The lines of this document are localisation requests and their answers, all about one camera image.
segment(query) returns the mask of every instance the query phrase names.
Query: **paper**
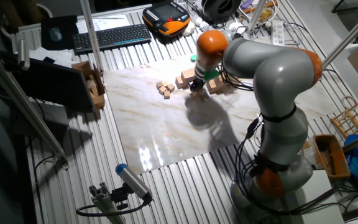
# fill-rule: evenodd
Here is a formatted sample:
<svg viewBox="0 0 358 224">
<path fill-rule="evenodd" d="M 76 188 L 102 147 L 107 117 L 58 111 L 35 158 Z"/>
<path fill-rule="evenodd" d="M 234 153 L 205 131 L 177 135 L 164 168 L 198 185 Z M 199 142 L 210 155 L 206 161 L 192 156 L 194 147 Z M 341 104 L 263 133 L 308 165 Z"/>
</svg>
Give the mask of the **paper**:
<svg viewBox="0 0 358 224">
<path fill-rule="evenodd" d="M 37 50 L 30 50 L 30 58 L 44 60 L 45 57 L 48 57 L 55 61 L 54 64 L 69 68 L 76 63 L 72 60 L 72 55 L 71 50 L 47 50 L 43 47 L 39 47 Z"/>
<path fill-rule="evenodd" d="M 106 30 L 112 29 L 117 27 L 129 26 L 129 21 L 125 15 L 113 15 L 113 16 L 106 16 L 101 18 L 93 19 L 94 30 Z M 86 28 L 85 20 L 77 22 L 78 32 L 80 34 L 84 34 L 88 32 Z"/>
</svg>

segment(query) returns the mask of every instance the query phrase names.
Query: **tape roll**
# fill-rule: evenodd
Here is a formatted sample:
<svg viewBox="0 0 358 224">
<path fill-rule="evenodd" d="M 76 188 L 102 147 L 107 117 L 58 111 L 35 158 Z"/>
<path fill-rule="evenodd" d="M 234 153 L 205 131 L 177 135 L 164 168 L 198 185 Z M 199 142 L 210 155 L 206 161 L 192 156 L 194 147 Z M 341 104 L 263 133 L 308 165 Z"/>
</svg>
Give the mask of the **tape roll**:
<svg viewBox="0 0 358 224">
<path fill-rule="evenodd" d="M 211 21 L 229 18 L 240 6 L 241 0 L 203 0 L 203 14 Z"/>
</svg>

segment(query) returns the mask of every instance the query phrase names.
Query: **computer mouse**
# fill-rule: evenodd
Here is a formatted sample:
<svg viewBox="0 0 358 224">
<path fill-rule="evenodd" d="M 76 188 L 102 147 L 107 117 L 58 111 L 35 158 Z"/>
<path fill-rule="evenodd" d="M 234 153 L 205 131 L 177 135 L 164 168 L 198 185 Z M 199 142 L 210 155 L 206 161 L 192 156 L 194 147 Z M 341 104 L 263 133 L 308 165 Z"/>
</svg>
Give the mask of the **computer mouse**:
<svg viewBox="0 0 358 224">
<path fill-rule="evenodd" d="M 63 39 L 60 29 L 57 27 L 52 27 L 49 29 L 49 36 L 53 42 L 59 42 Z"/>
</svg>

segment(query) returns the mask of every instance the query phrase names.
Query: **wooden block holder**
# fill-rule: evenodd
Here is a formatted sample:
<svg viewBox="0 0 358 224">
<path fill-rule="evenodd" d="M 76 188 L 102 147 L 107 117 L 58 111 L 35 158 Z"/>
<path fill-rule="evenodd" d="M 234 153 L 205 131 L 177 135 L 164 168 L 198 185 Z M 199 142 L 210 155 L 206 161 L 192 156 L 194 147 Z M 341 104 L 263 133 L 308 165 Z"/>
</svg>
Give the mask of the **wooden block holder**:
<svg viewBox="0 0 358 224">
<path fill-rule="evenodd" d="M 100 108 L 104 107 L 105 102 L 104 102 L 103 95 L 106 92 L 104 90 L 104 85 L 102 83 L 99 72 L 96 69 L 95 65 L 93 65 L 93 69 L 92 69 L 89 61 L 86 61 L 86 62 L 75 63 L 75 64 L 71 65 L 71 67 L 82 72 L 84 79 L 85 79 L 85 83 L 87 80 L 90 80 L 90 75 L 93 76 L 94 82 L 96 83 L 96 87 L 98 89 L 99 96 L 92 98 L 92 101 L 93 101 L 96 109 L 100 109 Z"/>
<path fill-rule="evenodd" d="M 358 112 L 355 112 L 358 103 L 352 106 L 349 109 L 346 109 L 341 114 L 336 116 L 335 118 L 331 118 L 331 123 L 339 130 L 339 132 L 347 138 L 350 134 L 357 134 L 358 133 L 358 120 L 357 115 Z M 343 124 L 350 122 L 350 128 L 345 129 Z"/>
</svg>

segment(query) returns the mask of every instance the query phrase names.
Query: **orange cap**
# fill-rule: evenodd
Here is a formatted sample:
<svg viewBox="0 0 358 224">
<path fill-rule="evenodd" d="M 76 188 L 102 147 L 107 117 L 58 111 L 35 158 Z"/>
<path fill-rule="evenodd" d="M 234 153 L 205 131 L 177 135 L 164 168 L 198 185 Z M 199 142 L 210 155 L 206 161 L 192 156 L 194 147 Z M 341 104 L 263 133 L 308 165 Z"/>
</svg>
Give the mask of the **orange cap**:
<svg viewBox="0 0 358 224">
<path fill-rule="evenodd" d="M 272 198 L 280 198 L 285 195 L 283 184 L 278 173 L 269 168 L 254 177 L 255 185 L 265 195 Z"/>
<path fill-rule="evenodd" d="M 223 52 L 229 45 L 224 34 L 218 30 L 209 30 L 197 40 L 197 58 L 202 66 L 210 67 L 222 60 Z"/>
<path fill-rule="evenodd" d="M 314 66 L 314 82 L 313 85 L 317 83 L 317 81 L 320 79 L 321 74 L 323 73 L 323 63 L 321 62 L 321 59 L 318 57 L 318 55 L 314 52 L 311 52 L 309 50 L 300 49 L 304 51 L 307 55 L 309 55 L 311 62 Z"/>
</svg>

